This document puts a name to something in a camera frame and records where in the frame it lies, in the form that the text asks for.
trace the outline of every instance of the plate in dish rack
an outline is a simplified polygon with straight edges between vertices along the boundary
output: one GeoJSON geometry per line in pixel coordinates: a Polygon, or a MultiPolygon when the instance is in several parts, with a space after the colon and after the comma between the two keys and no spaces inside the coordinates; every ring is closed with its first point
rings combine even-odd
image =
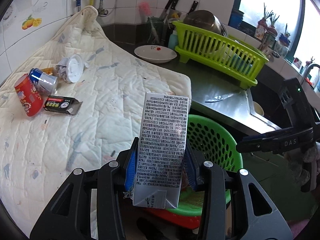
{"type": "Polygon", "coordinates": [[[144,45],[137,47],[134,53],[143,60],[150,63],[165,63],[173,60],[177,53],[172,49],[155,46],[155,45],[144,45]]]}

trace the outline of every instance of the blue and white can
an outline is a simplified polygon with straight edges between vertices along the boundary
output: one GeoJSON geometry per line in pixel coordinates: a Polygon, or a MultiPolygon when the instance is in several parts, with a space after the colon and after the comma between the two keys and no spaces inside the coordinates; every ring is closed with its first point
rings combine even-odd
{"type": "Polygon", "coordinates": [[[38,68],[31,69],[29,72],[29,77],[38,92],[45,95],[52,95],[55,93],[58,85],[57,77],[48,75],[38,68]]]}

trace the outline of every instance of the metal pot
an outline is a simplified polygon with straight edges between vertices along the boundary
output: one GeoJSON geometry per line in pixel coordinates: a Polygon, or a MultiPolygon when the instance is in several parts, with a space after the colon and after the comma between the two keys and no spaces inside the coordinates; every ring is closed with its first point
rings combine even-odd
{"type": "Polygon", "coordinates": [[[223,24],[211,12],[206,10],[198,10],[188,14],[183,23],[228,37],[223,24]]]}

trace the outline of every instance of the green plastic basket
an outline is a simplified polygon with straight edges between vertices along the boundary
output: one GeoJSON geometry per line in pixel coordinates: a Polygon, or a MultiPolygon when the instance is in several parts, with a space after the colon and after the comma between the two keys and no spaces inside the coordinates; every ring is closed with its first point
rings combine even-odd
{"type": "Polygon", "coordinates": [[[257,85],[256,76],[268,62],[258,49],[243,41],[235,41],[217,33],[200,29],[182,22],[173,22],[177,28],[179,45],[175,50],[180,61],[187,63],[191,58],[219,70],[240,81],[243,89],[257,85]]]}
{"type": "MultiPolygon", "coordinates": [[[[202,151],[212,161],[227,171],[243,168],[241,154],[236,151],[236,141],[221,125],[211,119],[189,114],[187,138],[192,149],[202,151]]],[[[194,192],[191,187],[180,192],[179,204],[168,211],[182,216],[201,216],[204,192],[194,192]]],[[[226,203],[230,202],[226,190],[226,203]]]]}

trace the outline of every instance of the scissors icon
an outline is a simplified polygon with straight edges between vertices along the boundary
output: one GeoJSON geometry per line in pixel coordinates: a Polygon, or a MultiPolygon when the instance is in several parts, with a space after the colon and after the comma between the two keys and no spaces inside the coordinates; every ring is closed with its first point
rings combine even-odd
{"type": "Polygon", "coordinates": [[[144,200],[147,202],[147,207],[150,207],[150,204],[149,204],[150,198],[147,197],[144,200]]]}

